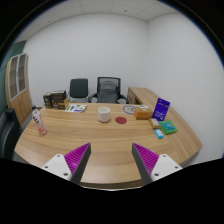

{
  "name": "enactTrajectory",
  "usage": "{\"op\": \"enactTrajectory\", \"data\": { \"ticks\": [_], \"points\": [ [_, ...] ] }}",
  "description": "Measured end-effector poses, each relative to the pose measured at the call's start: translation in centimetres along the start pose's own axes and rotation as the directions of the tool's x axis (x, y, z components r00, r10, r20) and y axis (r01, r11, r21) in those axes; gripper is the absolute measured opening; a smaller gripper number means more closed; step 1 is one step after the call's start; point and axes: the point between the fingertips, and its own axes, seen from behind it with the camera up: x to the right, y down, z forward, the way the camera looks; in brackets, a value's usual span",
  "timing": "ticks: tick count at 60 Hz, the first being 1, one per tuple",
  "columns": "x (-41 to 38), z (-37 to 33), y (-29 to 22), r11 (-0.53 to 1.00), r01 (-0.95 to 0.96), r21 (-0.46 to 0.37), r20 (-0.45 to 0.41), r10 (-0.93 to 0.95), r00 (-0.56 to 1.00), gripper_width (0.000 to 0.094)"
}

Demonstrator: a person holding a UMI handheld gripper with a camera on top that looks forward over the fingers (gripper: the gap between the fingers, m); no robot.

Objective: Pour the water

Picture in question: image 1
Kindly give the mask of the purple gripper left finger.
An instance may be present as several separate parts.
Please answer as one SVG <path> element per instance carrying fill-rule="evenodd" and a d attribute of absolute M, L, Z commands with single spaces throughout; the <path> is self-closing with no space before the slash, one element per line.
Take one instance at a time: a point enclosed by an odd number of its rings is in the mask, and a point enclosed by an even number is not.
<path fill-rule="evenodd" d="M 79 184 L 91 154 L 91 144 L 84 144 L 69 153 L 56 154 L 42 169 L 65 180 Z"/>

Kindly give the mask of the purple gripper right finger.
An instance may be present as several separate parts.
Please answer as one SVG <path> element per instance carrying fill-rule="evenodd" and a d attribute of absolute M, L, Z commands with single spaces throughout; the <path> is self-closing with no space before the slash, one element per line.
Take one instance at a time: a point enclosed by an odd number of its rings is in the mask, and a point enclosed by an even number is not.
<path fill-rule="evenodd" d="M 136 143 L 132 144 L 132 155 L 144 185 L 182 169 L 182 167 L 167 154 L 158 155 Z"/>

